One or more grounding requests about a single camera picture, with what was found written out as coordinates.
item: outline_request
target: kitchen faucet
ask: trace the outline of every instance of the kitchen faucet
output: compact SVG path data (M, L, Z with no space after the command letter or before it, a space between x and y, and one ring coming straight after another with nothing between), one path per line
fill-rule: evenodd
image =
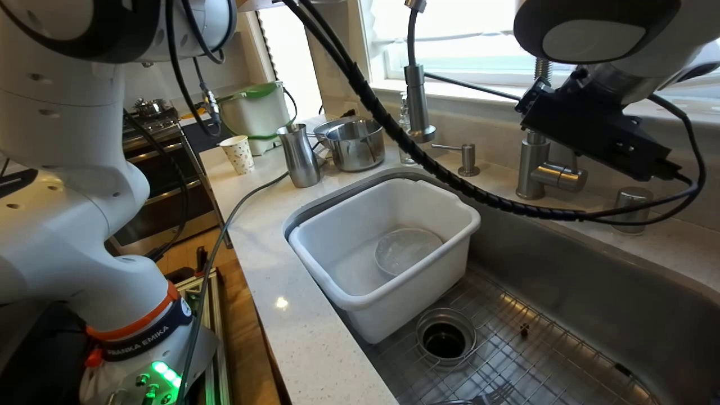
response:
M544 58L536 62L536 80L549 76L549 63ZM544 187L558 187L565 192L581 192L586 180L586 171L577 170L577 157L572 156L570 166L558 163L549 163L549 141L538 134L528 132L522 141L519 148L519 174L517 174L517 189L514 193L525 200L536 200L544 196Z

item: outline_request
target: white plastic basin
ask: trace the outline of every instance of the white plastic basin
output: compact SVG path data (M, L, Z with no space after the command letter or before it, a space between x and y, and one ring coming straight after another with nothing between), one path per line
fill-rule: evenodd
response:
M393 179L300 224L287 242L351 330L374 344L463 277L477 228L480 215L454 193Z

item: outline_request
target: countertop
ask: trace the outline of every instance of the countertop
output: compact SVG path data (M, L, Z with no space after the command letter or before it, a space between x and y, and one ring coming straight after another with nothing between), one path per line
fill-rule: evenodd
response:
M220 148L208 148L201 157L222 218L230 217L232 208L244 193L285 171L285 161L278 148L256 157L256 170L244 175L232 171ZM442 154L438 163L448 170L458 166L457 154ZM230 224L230 240L292 404L396 404L292 253L283 229L285 220L304 206L397 164L397 152L390 143L382 166L363 174L323 171L322 182L307 189L294 189L285 179L252 196ZM504 166L482 164L482 174L475 175L473 182L487 192L513 196L513 171ZM544 199L541 206L583 206L584 210L595 210L602 200L591 196L572 204ZM665 220L648 228L644 235L622 235L615 228L584 224L559 225L671 269L698 281L699 288L720 295L718 232L681 220Z

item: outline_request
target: drain strainer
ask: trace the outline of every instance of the drain strainer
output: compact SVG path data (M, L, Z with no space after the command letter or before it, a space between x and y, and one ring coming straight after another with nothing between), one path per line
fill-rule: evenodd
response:
M475 326L454 308L436 307L418 317L418 348L422 360L438 371L458 371L477 353Z

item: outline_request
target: stainless steel sink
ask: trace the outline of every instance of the stainless steel sink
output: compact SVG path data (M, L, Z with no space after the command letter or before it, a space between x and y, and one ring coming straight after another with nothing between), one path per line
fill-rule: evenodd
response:
M287 229L387 179L431 180L382 171L304 208ZM401 404L720 399L718 294L555 224L473 208L482 228L468 274L418 321L363 348ZM436 330L428 313L438 313Z

